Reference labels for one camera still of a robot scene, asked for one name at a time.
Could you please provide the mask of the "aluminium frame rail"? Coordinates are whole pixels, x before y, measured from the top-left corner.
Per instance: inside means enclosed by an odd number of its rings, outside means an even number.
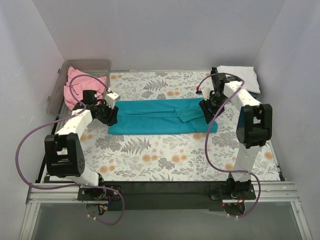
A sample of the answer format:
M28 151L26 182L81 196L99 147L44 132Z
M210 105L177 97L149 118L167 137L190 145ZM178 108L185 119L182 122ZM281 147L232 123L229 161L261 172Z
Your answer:
M97 205L112 198L114 210L208 209L220 213L233 201L244 203L291 204L301 237L312 239L298 191L290 181L254 181L247 189L228 187L224 181L108 181L108 189L68 186L62 182L37 184L27 194L26 209L19 238L30 240L41 204L69 203Z

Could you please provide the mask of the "floral table mat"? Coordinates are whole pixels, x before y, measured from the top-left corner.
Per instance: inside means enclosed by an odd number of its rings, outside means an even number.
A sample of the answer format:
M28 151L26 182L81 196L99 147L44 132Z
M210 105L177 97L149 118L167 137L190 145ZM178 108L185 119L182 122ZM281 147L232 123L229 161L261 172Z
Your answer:
M211 87L209 71L113 72L112 91L123 101L195 98ZM80 138L85 163L107 181L224 181L236 162L239 113L231 103L207 135L109 135L94 120Z

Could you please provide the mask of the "folded white t shirt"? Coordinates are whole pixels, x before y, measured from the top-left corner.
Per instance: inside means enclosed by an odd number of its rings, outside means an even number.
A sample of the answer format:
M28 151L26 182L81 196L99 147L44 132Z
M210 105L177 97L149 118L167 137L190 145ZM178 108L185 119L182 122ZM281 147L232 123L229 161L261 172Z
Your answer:
M228 66L220 65L217 67L218 73L229 73L244 80L244 88L251 93L260 94L260 86L257 74L253 66Z

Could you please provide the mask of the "teal t shirt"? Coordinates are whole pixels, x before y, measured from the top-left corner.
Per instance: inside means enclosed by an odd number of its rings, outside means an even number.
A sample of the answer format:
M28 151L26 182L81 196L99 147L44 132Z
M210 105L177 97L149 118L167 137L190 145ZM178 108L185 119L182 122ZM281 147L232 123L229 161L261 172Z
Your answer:
M201 98L119 101L110 135L177 135L206 133L209 125Z

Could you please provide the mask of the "pink t shirt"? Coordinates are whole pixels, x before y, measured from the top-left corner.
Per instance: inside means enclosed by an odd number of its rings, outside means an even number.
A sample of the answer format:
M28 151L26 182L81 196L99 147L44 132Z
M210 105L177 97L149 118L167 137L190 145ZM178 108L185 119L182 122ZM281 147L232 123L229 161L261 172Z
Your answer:
M97 91L97 98L102 99L105 89L105 86L96 79L70 66L67 71L67 82L63 89L64 102L69 110L73 110L78 102L73 98L71 93L73 93L79 101L82 101L83 91L93 90Z

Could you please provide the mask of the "folded grey-blue t shirt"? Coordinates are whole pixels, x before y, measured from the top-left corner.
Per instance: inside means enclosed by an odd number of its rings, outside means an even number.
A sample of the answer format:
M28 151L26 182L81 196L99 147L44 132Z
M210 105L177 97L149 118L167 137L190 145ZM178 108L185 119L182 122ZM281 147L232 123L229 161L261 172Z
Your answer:
M257 98L259 97L259 94L258 94L258 93L249 92L249 94L250 94L253 98L255 98L255 99L257 99Z

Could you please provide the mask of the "clear plastic bin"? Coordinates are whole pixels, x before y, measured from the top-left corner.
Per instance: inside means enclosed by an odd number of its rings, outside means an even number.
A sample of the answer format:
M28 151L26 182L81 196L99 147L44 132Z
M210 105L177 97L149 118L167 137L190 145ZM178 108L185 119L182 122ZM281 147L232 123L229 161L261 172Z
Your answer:
M48 99L47 114L66 116L78 101L83 99L83 90L97 91L102 99L110 89L111 61L109 59L72 59L63 63Z

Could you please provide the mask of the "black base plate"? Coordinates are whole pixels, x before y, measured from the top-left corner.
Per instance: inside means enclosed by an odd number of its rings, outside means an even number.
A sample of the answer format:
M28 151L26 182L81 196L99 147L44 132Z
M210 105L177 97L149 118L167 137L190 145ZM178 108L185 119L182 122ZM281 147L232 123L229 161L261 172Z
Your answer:
M105 181L108 190L80 188L77 199L95 204L111 199L109 211L195 210L222 211L223 201L255 200L258 191L233 189L226 181Z

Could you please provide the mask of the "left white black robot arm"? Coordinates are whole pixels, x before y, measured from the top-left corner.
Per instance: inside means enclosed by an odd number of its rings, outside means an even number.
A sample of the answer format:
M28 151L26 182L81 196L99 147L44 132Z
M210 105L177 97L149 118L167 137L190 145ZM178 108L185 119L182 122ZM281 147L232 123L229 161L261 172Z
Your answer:
M47 173L82 186L90 186L89 194L95 200L103 199L107 191L100 183L101 175L86 167L81 137L95 119L109 127L116 124L119 111L116 102L119 99L120 95L112 91L99 99L95 90L84 90L82 100L77 101L63 127L44 139Z

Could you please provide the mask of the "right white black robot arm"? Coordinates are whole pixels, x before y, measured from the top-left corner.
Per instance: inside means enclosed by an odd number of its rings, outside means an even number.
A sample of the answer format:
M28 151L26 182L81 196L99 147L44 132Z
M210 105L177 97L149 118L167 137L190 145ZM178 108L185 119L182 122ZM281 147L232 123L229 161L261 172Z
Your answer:
M255 199L251 178L259 151L272 137L273 109L270 104L256 100L246 89L244 80L231 73L219 73L216 68L210 72L213 88L197 86L197 94L203 95L199 103L206 123L212 127L216 118L225 110L229 102L239 111L236 137L239 142L236 162L231 170L226 170L226 181L210 186L213 200L249 197Z

